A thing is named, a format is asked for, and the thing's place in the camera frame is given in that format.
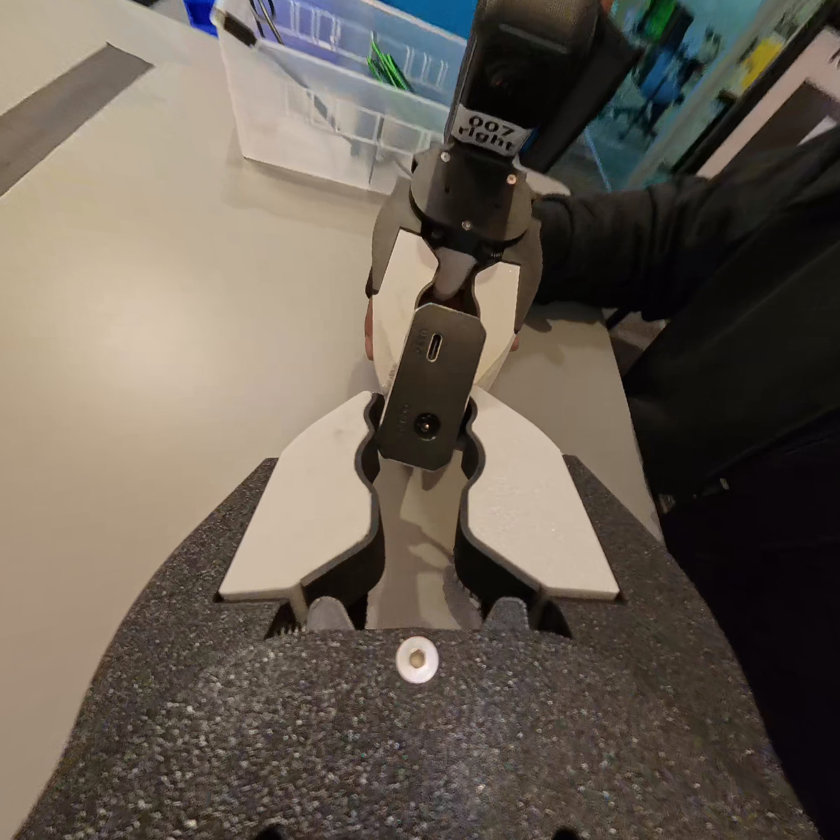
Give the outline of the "clear plastic bin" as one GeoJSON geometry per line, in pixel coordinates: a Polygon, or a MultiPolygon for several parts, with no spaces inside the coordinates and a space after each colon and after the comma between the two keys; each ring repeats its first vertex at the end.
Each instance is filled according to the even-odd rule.
{"type": "Polygon", "coordinates": [[[466,41],[379,2],[215,2],[249,160],[389,194],[444,140],[466,41]]]}

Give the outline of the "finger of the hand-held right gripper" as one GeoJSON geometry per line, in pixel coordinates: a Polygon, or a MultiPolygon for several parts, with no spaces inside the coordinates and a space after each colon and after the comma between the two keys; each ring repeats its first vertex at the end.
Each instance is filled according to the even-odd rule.
{"type": "Polygon", "coordinates": [[[519,277],[519,266],[496,263],[474,279],[477,317],[486,331],[474,386],[484,391],[492,387],[517,337],[519,277]]]}
{"type": "Polygon", "coordinates": [[[434,284],[438,260],[418,234],[401,231],[380,289],[369,300],[364,347],[382,394],[388,394],[402,358],[417,302],[434,284]]]}

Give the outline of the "light grey desk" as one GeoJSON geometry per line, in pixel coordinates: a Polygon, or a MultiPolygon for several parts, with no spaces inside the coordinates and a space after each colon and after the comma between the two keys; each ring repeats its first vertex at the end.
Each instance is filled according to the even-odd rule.
{"type": "Polygon", "coordinates": [[[247,161],[215,38],[133,2],[2,2],[2,112],[106,45],[152,68],[2,196],[2,838],[152,574],[375,387],[383,196],[247,161]]]}

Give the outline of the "person's black clothed body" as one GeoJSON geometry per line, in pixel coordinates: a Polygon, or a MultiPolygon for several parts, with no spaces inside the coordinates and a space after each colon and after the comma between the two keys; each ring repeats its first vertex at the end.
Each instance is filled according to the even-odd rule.
{"type": "Polygon", "coordinates": [[[838,286],[700,316],[706,367],[626,393],[668,551],[749,682],[786,777],[838,838],[838,286]]]}

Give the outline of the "black hub with ports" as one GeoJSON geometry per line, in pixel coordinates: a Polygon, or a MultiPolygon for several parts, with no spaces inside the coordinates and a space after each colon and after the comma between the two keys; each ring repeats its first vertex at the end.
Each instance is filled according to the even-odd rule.
{"type": "Polygon", "coordinates": [[[382,457],[425,471],[447,466],[486,336],[464,311],[433,302],[415,311],[375,435],[382,457]]]}

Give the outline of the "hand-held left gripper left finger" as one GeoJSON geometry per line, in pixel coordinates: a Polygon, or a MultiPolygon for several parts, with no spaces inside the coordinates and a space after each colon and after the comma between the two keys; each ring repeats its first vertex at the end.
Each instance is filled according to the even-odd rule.
{"type": "Polygon", "coordinates": [[[287,602],[298,621],[323,597],[353,621],[385,568],[375,431],[384,398],[361,392],[282,451],[217,596],[287,602]]]}

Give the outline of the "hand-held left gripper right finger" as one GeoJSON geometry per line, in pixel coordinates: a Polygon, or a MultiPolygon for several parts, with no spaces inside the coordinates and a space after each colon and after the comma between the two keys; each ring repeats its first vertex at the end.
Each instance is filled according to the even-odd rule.
{"type": "Polygon", "coordinates": [[[620,586],[558,446],[479,387],[460,443],[455,572],[481,607],[511,597],[543,614],[553,600],[614,602],[620,586]]]}

